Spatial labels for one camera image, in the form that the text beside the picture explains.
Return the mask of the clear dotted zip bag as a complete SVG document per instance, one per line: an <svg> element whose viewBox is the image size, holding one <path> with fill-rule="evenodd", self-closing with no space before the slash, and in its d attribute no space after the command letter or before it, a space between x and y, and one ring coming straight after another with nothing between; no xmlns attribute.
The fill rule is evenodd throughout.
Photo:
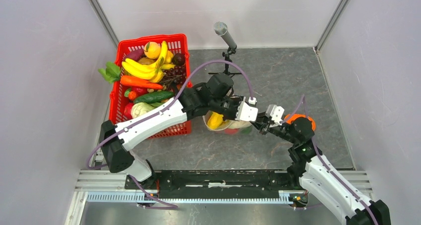
<svg viewBox="0 0 421 225"><path fill-rule="evenodd" d="M221 126L219 126L216 130L210 130L207 127L207 120L208 120L211 112L212 111L209 111L205 116L202 117L203 118L203 122L204 122L206 128L209 131L213 131L213 132L216 132L216 133L227 134L227 135L235 135L235 134L238 134L238 133L243 133L243 134L250 133L250 131L252 129L252 126L247 127L247 128L243 128L243 129L229 129L228 126L230 125L230 123L231 123L232 120L223 120L223 123L221 124Z"/></svg>

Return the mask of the yellow squash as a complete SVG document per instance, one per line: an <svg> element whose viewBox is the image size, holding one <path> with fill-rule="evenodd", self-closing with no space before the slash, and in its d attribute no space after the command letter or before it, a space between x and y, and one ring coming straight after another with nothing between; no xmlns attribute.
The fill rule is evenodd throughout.
<svg viewBox="0 0 421 225"><path fill-rule="evenodd" d="M223 123L223 115L218 114L216 112L211 112L208 120L207 120L207 127L210 130L216 130L221 124Z"/></svg>

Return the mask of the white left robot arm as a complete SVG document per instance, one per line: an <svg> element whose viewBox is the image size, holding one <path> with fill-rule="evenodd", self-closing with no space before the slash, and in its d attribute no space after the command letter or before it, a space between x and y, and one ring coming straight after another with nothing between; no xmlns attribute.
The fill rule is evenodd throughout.
<svg viewBox="0 0 421 225"><path fill-rule="evenodd" d="M216 74L207 82L181 88L175 97L137 118L118 124L103 122L100 147L108 170L124 171L135 177L142 188L152 188L156 176L146 161L132 155L133 148L168 127L202 117L209 111L221 114L224 119L240 120L245 101L243 97L229 96L232 87L232 78Z"/></svg>

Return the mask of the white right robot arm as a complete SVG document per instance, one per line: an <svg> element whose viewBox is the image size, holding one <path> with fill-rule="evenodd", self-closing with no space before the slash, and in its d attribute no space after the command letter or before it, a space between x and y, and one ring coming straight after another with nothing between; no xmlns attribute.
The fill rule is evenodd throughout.
<svg viewBox="0 0 421 225"><path fill-rule="evenodd" d="M292 144L288 149L292 165L287 168L286 179L290 188L303 188L313 194L343 225L391 224L388 206L352 185L316 146L313 121L308 117L277 122L259 113L252 125L263 135L271 133Z"/></svg>

